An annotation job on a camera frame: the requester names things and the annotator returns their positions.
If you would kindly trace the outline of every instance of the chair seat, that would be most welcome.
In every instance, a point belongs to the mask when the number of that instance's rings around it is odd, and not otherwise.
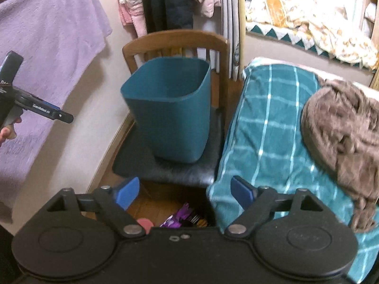
[[[223,146],[224,123],[219,109],[211,109],[208,141],[202,156],[193,164],[155,157],[134,124],[117,153],[113,172],[125,178],[206,188],[215,181]]]

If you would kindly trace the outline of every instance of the screw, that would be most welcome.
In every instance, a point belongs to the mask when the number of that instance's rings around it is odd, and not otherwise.
[[[173,242],[177,242],[180,240],[179,236],[170,236],[169,240],[173,241]]]
[[[228,227],[229,232],[232,234],[243,234],[246,232],[246,227],[242,224],[232,224]]]
[[[180,236],[182,239],[190,239],[191,238],[191,235],[189,234],[181,234]]]
[[[142,233],[142,227],[137,224],[129,224],[127,226],[124,226],[124,232],[128,235],[138,235]]]

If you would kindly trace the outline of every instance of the wooden chair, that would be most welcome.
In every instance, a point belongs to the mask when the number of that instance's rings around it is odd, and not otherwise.
[[[137,69],[135,55],[144,54],[145,59],[187,52],[197,57],[197,48],[219,52],[219,107],[211,110],[210,133],[201,158],[194,164],[182,164],[158,159],[144,144],[138,127],[134,124],[122,143],[113,162],[113,172],[125,178],[138,176],[141,180],[172,183],[184,186],[207,187],[215,180],[224,145],[225,109],[227,107],[227,84],[229,79],[230,44],[224,37],[211,32],[196,30],[172,30],[151,33],[135,39],[122,49],[130,73]]]

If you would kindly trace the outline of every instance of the dark puffer jacket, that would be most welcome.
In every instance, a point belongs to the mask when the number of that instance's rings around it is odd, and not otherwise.
[[[147,32],[193,28],[194,0],[143,0]]]

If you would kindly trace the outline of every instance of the metal pivot bolt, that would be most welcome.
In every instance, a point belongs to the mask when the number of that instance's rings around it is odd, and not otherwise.
[[[128,235],[138,235],[142,233],[142,227],[137,224],[129,224],[124,227],[124,232]]]
[[[232,224],[228,227],[228,231],[232,234],[243,234],[246,232],[246,227],[242,224]]]

